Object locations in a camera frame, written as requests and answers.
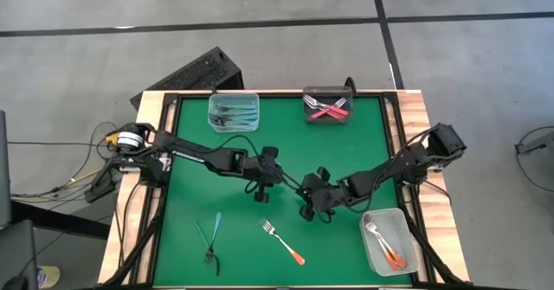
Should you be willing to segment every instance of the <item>black box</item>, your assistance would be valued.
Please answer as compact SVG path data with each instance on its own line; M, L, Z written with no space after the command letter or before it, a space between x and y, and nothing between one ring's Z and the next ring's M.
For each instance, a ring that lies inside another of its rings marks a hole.
M145 91L153 90L244 90L241 69L215 47ZM142 92L129 101L139 109Z

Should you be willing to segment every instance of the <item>gray concrete floor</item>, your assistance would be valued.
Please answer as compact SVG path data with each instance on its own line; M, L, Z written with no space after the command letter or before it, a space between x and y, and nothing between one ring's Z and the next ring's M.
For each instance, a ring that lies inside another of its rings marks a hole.
M554 10L554 0L383 3L388 16ZM0 0L0 31L337 16L376 16L376 9L373 0ZM525 180L512 145L554 123L554 20L391 24L390 31L405 87L423 90L431 121L453 124L468 146L446 179L472 280L551 288L554 196ZM393 87L376 24L0 38L0 108L8 113L9 138L87 142L101 121L134 120L131 96L215 46L242 69L247 88L333 85L347 75L359 87ZM11 145L13 191L65 183L86 152ZM523 163L551 186L551 159L539 152ZM100 165L93 155L84 171ZM106 198L58 210L95 219L112 213L113 204ZM37 230L37 248L52 237ZM68 235L39 261L62 268L56 289L91 286L104 244Z

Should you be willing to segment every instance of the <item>clear plastic container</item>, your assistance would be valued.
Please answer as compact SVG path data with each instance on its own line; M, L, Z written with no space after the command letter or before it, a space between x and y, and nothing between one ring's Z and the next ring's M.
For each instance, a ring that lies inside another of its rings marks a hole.
M257 93L217 93L209 97L208 123L218 132L251 132L260 124Z
M306 122L310 124L345 124L354 112L354 103L352 98L352 90L347 86L339 87L305 87L303 98L310 96L317 102L329 106L335 105L339 100L343 103L338 108L329 113L323 113L317 107L310 107L304 101L304 115Z
M403 270L395 271L390 267L377 238L365 228L364 216L362 216L360 229L371 270L381 276L416 272L419 269L419 261L404 213L398 208L391 208L368 211L364 213L366 214L369 214L371 220L377 225L377 231L381 233L384 240L408 263Z

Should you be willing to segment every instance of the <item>green mat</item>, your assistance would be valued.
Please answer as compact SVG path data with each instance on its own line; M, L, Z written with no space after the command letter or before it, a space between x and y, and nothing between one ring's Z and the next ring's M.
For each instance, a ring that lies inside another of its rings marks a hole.
M276 146L278 162L301 182L323 165L332 180L354 171L369 170L388 158L379 101L355 100L353 117L345 126L308 125L300 99L261 99L261 122L246 135L256 148ZM182 104L177 135L201 145L217 146L233 133L217 133L207 122L208 100ZM229 146L249 149L242 139ZM317 216L312 222L299 215L303 201L285 185L269 189L269 203L245 194L246 181L218 177L202 164L176 158L171 173L164 226L158 252L155 286L311 286L407 285L409 277L382 277L368 265L359 229L361 215L337 208L331 224ZM376 192L371 209L396 207L391 182ZM206 247L194 221L210 241L222 212L214 250L221 260L204 264ZM259 224L267 218L291 248L306 259L302 267Z

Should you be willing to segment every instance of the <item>black floor line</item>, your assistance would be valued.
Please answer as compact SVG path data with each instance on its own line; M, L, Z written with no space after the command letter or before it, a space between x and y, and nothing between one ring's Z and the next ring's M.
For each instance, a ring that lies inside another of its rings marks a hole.
M392 71L392 79L396 89L404 89L404 81L400 74L400 66L398 65L398 59L396 58L395 45L392 42L392 36L390 35L389 24L387 23L387 15L384 12L383 0L375 1L375 8L377 9L377 18L379 19L379 26L381 26L381 33L383 35L384 49L387 52L387 58L389 59L390 69Z
M146 32L209 30L209 29L255 29L271 27L322 26L322 25L359 25L378 23L376 17L331 17L292 20L268 20L230 23L196 23L158 26L105 27L90 29L42 29L0 31L0 37L50 36L50 35L105 35L131 34Z
M451 16L395 16L395 17L387 17L387 22L388 23L435 23L435 22L498 21L498 20L552 18L552 17L554 17L554 12L467 14L467 15L451 15Z

